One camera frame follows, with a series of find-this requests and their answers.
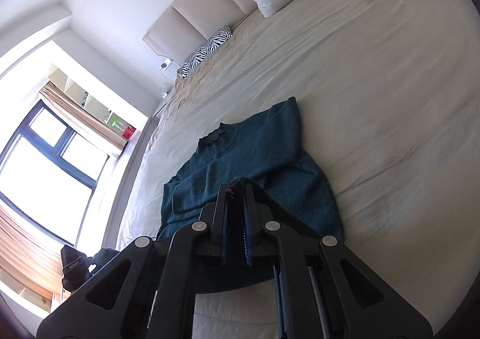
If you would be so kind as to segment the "dark green knit sweater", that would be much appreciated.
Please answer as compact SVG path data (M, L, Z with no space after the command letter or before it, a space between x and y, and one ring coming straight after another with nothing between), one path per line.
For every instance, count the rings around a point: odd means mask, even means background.
M275 220L307 237L345 239L326 174L302 145L295 98L240 123L224 124L199 140L196 151L163 187L158 238L172 237L216 202L222 184L250 182Z

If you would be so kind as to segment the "red storage box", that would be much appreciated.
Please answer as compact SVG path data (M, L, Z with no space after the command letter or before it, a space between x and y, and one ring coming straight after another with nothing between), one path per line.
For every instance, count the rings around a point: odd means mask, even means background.
M132 125L128 125L128 127L123 131L122 137L129 141L135 131L136 129Z

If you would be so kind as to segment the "beige curtain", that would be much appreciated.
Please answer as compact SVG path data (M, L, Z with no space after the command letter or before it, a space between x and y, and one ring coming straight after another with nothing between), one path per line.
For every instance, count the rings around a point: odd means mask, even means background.
M109 155L118 157L128 141L76 104L72 98L48 81L39 91L41 99L68 126L88 142Z

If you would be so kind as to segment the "zebra print pillow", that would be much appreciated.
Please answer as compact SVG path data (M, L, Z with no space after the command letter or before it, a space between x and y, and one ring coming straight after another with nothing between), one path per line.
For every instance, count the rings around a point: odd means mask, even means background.
M186 78L195 67L202 63L208 56L217 51L224 43L233 36L229 25L217 30L208 40L206 40L199 48L184 61L181 74Z

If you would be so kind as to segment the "beige padded headboard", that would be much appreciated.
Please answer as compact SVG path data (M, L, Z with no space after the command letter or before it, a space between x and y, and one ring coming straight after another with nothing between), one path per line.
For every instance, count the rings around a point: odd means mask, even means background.
M157 55L181 64L217 30L234 28L256 9L253 0L174 0L143 40Z

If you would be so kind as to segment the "beige bed sheet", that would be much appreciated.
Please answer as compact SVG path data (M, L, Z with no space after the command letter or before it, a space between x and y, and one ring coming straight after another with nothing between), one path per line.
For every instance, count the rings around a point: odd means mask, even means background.
M176 81L116 246L160 229L200 138L295 98L346 244L438 332L479 273L479 13L470 0L293 0Z

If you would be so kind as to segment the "white wall shelf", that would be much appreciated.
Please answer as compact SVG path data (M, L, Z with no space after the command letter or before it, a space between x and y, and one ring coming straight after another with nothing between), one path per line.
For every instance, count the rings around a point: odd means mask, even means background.
M128 127L128 125L131 125L126 120L120 118L120 116L113 110L103 105L88 91L80 87L79 84L71 80L58 67L51 67L49 81L54 83L61 91L72 98L76 104L88 111L90 114L92 114L92 116L103 122L109 127L109 129L112 129L112 131L116 132L120 136L122 136L123 131Z

